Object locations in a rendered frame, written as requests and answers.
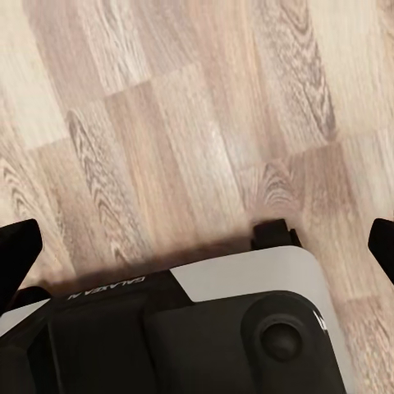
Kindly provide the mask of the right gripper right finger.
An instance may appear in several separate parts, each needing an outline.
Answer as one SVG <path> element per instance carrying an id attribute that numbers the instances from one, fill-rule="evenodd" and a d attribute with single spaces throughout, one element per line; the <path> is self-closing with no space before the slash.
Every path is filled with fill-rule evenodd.
<path id="1" fill-rule="evenodd" d="M 376 218 L 369 233 L 368 247 L 394 285 L 394 222 Z"/>

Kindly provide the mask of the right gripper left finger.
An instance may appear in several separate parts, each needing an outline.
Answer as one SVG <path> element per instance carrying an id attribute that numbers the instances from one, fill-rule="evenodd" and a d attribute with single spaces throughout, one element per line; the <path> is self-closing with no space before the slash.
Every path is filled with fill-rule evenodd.
<path id="1" fill-rule="evenodd" d="M 0 227 L 0 315 L 42 249 L 41 231 L 34 218 Z"/>

